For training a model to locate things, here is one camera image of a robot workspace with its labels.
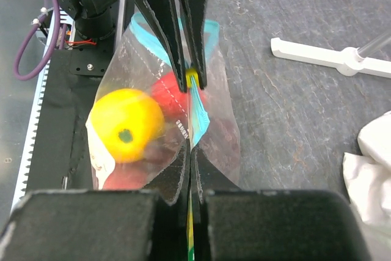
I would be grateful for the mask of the clear zip top bag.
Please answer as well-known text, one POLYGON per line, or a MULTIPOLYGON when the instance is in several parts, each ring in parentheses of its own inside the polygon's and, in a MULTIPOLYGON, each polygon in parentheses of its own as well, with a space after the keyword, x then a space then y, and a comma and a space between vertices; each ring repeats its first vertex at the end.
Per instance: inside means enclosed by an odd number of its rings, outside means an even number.
POLYGON ((145 18, 132 16, 86 121, 95 189, 142 188, 173 166, 183 146, 238 182, 240 133, 218 22, 205 21, 203 39, 208 85, 183 93, 145 18))

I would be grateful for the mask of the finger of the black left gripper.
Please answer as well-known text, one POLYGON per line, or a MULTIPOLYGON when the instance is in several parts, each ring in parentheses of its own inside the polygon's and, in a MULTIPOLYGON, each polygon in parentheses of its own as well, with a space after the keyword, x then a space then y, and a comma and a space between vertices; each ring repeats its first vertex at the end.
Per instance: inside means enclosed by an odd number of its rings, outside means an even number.
POLYGON ((188 45, 191 67, 198 74, 199 87, 207 85, 206 57, 204 50, 203 30, 207 0, 180 0, 181 22, 188 45))
POLYGON ((175 0, 135 0, 135 3, 165 49, 179 90, 186 92, 185 58, 175 0))

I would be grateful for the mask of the purple grape bunch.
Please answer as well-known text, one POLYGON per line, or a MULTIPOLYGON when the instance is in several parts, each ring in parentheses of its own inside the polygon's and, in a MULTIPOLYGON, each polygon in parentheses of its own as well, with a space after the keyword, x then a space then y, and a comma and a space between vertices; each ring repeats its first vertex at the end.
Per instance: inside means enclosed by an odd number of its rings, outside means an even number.
MULTIPOLYGON (((144 158, 155 164, 172 162, 180 146, 188 138, 187 122, 168 123, 163 136, 147 144, 144 158)), ((238 183, 240 170, 240 135, 235 123, 211 118, 207 132, 199 142, 208 160, 233 183, 238 183)))

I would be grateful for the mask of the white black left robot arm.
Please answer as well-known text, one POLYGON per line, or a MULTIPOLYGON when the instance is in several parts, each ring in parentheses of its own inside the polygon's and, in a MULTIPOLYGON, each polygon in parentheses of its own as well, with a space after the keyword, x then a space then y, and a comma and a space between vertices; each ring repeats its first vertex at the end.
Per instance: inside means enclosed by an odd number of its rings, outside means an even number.
MULTIPOLYGON (((118 0, 58 0, 76 22, 82 37, 105 39, 114 32, 109 8, 118 0)), ((201 89, 207 86, 206 49, 203 41, 207 0, 134 0, 140 13, 168 54, 181 92, 193 69, 201 89)))

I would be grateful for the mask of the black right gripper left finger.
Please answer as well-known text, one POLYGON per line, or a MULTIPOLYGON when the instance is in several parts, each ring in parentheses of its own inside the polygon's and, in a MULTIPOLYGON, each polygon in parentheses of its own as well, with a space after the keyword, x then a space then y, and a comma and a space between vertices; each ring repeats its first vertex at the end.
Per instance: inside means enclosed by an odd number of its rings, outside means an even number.
POLYGON ((144 189, 38 190, 1 233, 2 260, 186 260, 189 145, 144 189))

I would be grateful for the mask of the peach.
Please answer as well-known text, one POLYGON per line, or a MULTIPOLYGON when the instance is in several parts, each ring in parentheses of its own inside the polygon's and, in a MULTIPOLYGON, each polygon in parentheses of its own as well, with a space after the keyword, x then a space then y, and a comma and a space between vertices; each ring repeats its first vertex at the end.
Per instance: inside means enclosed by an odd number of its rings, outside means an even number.
POLYGON ((103 190, 141 189, 153 180, 157 173, 156 166, 144 160, 117 164, 106 179, 103 190))

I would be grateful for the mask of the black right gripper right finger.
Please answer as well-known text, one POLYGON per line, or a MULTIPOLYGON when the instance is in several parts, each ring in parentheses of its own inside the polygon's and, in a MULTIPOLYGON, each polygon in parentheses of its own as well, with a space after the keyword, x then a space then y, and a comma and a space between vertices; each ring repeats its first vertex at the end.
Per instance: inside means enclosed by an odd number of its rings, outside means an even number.
POLYGON ((320 189, 239 189, 191 152, 191 260, 370 260, 347 200, 320 189))

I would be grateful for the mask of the red strawberry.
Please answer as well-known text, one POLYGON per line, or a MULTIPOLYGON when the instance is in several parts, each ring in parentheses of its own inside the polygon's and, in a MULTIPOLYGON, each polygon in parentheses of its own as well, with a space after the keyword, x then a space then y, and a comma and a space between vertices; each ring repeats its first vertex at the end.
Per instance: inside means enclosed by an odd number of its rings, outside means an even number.
POLYGON ((165 74, 152 85, 151 96, 166 117, 175 119, 187 116, 189 98, 186 93, 180 92, 173 72, 165 74))

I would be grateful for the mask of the orange fruit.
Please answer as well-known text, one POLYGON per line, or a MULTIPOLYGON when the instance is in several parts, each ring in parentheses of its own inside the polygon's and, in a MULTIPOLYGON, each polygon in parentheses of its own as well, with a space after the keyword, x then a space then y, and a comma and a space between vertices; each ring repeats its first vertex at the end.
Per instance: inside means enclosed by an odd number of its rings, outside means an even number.
POLYGON ((97 135, 119 164, 143 159, 146 146, 165 129, 158 102, 138 89, 106 94, 95 102, 90 117, 97 135))

